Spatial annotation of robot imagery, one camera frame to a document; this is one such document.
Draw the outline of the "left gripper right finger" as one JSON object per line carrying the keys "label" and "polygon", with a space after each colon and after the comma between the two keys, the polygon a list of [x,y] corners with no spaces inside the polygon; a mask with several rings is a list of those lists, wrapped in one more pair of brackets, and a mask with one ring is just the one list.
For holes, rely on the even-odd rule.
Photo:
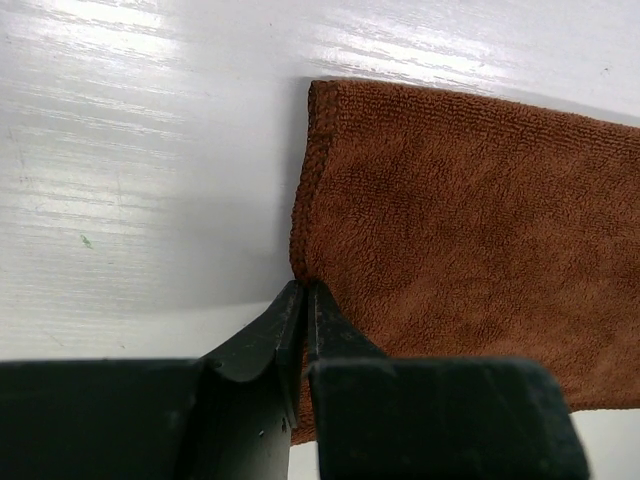
{"label": "left gripper right finger", "polygon": [[586,479],[554,377],[509,356],[393,358],[308,298],[308,378],[324,479]]}

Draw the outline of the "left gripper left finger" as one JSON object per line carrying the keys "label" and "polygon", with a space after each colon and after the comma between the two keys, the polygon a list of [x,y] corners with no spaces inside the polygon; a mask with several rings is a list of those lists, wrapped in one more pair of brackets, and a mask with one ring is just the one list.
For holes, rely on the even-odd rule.
{"label": "left gripper left finger", "polygon": [[5,361],[5,479],[284,479],[305,291],[198,359]]}

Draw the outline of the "brown towel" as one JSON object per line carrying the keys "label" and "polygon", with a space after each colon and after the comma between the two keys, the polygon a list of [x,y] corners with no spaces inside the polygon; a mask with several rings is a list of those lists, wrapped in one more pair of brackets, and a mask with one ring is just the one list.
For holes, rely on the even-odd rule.
{"label": "brown towel", "polygon": [[519,355],[570,408],[639,404],[639,131],[365,80],[315,80],[295,278],[391,356]]}

